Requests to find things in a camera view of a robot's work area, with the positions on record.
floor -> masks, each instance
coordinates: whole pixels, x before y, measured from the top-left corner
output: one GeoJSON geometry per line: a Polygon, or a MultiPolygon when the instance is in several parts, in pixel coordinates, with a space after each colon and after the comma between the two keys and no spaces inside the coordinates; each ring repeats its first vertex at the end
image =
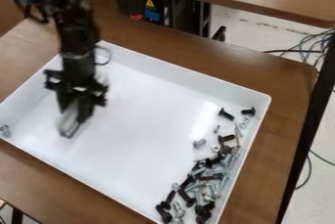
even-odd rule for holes
{"type": "MultiPolygon", "coordinates": [[[[297,44],[307,33],[317,33],[324,29],[306,26],[294,22],[259,16],[232,9],[213,7],[212,33],[220,25],[227,27],[226,42],[259,51],[271,49],[287,49],[297,44]]],[[[300,61],[298,54],[287,55],[294,61],[300,61]]],[[[322,120],[312,149],[327,159],[335,161],[335,94],[331,98],[328,109],[322,120]]],[[[333,187],[335,167],[332,167],[313,155],[311,180],[302,189],[295,192],[283,224],[332,224],[335,220],[335,196],[333,187]]],[[[307,168],[301,176],[307,176],[307,168]]],[[[5,206],[0,215],[6,223],[11,223],[12,209],[5,206]]],[[[24,224],[35,223],[27,217],[24,224]]]]}

white plastic tray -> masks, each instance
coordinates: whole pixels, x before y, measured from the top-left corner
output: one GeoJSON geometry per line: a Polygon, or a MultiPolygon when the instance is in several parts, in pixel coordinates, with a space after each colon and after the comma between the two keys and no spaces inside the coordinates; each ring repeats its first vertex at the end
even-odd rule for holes
{"type": "MultiPolygon", "coordinates": [[[[60,67],[56,57],[0,105],[0,125],[8,124],[12,131],[5,141],[161,223],[155,205],[172,183],[185,179],[195,159],[214,155],[217,124],[221,135],[233,133],[234,124],[217,116],[220,108],[238,122],[242,109],[255,107],[257,115],[243,130],[242,155],[208,222],[217,223],[270,97],[107,42],[100,45],[113,52],[103,70],[110,80],[108,106],[97,108],[74,139],[60,137],[56,96],[43,85],[43,70],[60,67]],[[209,143],[196,152],[192,143],[201,138],[209,143]]],[[[195,223],[193,208],[184,221],[195,223]]]]}

cable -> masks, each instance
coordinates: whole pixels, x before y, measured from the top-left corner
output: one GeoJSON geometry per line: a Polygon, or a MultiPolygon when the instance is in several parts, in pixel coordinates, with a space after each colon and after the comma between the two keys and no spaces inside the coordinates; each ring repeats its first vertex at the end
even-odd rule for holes
{"type": "Polygon", "coordinates": [[[331,162],[327,159],[325,159],[324,157],[321,157],[320,155],[318,155],[316,152],[314,152],[313,150],[310,150],[310,152],[315,155],[316,157],[318,157],[319,159],[321,159],[322,161],[328,163],[329,165],[332,165],[332,166],[335,166],[335,163],[334,162],[331,162]]]}
{"type": "Polygon", "coordinates": [[[316,53],[316,54],[320,54],[322,53],[322,51],[316,51],[316,50],[269,50],[269,51],[264,51],[263,53],[281,53],[281,52],[285,52],[285,53],[316,53]]]}
{"type": "Polygon", "coordinates": [[[303,188],[310,181],[310,179],[311,179],[311,159],[310,159],[310,157],[308,157],[308,164],[309,164],[309,174],[308,174],[308,177],[306,178],[306,180],[301,185],[297,186],[295,188],[295,190],[303,188]]]}

wooden desk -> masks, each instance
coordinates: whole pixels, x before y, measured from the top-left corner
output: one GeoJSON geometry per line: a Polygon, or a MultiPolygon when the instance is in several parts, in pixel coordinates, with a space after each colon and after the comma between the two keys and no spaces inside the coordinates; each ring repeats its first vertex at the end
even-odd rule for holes
{"type": "MultiPolygon", "coordinates": [[[[220,223],[273,223],[309,104],[315,69],[169,28],[123,20],[108,12],[109,1],[95,2],[96,19],[105,40],[272,97],[220,223]]],[[[5,64],[0,66],[0,98],[4,99],[54,57],[57,39],[52,27],[24,21],[0,39],[0,50],[0,60],[5,64]]],[[[43,223],[151,223],[5,142],[0,142],[0,164],[0,198],[43,223]]]]}

warning label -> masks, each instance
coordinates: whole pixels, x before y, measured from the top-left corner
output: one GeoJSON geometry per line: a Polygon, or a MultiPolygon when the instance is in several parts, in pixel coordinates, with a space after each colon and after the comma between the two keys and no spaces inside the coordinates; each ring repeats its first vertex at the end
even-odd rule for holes
{"type": "Polygon", "coordinates": [[[146,6],[149,7],[149,8],[155,8],[155,5],[154,5],[152,0],[147,0],[146,6]]]}

